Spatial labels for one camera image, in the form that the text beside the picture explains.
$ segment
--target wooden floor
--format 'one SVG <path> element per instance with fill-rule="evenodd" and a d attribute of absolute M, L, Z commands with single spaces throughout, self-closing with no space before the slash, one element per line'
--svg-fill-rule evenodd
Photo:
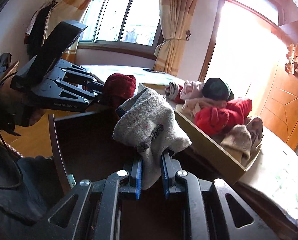
<path fill-rule="evenodd" d="M 21 136 L 13 136 L 4 131 L 1 132 L 3 139 L 18 150 L 25 157 L 44 157 L 52 156 L 50 134 L 48 127 L 48 115 L 54 114 L 55 117 L 63 117 L 73 112 L 47 110 L 47 113 L 39 122 L 30 127 L 17 126 L 15 131 Z"/>

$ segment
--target curtain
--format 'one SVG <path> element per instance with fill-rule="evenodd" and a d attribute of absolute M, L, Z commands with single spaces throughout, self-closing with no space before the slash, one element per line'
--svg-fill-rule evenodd
<path fill-rule="evenodd" d="M 46 39 L 61 21 L 80 21 L 92 0 L 62 0 L 51 11 L 47 19 L 44 38 Z M 78 41 L 68 48 L 62 58 L 74 63 Z"/>
<path fill-rule="evenodd" d="M 156 48 L 154 70 L 177 75 L 196 3 L 197 0 L 159 0 L 164 41 Z"/>

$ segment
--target human hand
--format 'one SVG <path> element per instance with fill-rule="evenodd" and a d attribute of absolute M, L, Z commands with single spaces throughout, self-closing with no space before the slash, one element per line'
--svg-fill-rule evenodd
<path fill-rule="evenodd" d="M 8 78 L 0 87 L 0 105 L 4 107 L 10 114 L 12 113 L 12 106 L 15 102 L 26 104 L 28 99 L 22 92 L 16 91 L 10 87 L 12 78 Z M 37 109 L 30 117 L 29 125 L 36 124 L 45 114 L 45 109 Z"/>

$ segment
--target transom window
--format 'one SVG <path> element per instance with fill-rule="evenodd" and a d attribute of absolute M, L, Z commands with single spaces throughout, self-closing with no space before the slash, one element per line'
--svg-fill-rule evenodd
<path fill-rule="evenodd" d="M 80 41 L 154 52 L 161 28 L 159 0 L 93 0 Z"/>

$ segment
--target window sill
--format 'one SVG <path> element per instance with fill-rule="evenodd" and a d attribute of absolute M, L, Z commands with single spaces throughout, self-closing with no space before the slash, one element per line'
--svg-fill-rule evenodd
<path fill-rule="evenodd" d="M 104 45 L 104 44 L 96 44 L 92 42 L 80 42 L 78 44 L 78 49 L 96 49 L 96 50 L 105 50 L 105 51 L 111 51 L 111 52 L 118 52 L 123 54 L 129 54 L 133 56 L 148 58 L 152 60 L 156 60 L 156 56 L 154 56 L 151 53 L 143 52 L 143 51 L 137 51 L 133 49 L 126 49 L 126 48 L 117 48 L 110 45 Z"/>

